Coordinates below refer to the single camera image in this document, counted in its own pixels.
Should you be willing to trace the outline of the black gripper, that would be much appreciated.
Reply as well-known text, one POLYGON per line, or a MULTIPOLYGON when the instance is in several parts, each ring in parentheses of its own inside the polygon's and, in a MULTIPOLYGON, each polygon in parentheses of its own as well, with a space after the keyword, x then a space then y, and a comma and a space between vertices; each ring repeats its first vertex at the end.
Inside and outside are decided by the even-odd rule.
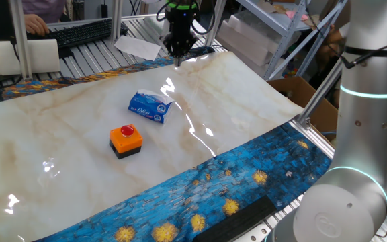
POLYGON ((193 8, 176 9, 168 7, 165 10, 166 20, 169 22, 169 33, 162 39, 168 53, 173 56, 173 63, 178 67, 198 38, 191 31, 191 25, 197 11, 193 8))

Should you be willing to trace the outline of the typing person's hand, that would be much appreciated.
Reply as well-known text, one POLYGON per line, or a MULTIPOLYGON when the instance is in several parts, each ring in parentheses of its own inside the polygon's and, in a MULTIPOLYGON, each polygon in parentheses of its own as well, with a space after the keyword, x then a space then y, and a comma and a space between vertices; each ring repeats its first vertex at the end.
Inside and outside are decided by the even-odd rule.
POLYGON ((29 33, 39 36, 45 36, 50 33, 46 22, 41 17, 35 14, 25 14, 24 23, 26 30, 29 33))

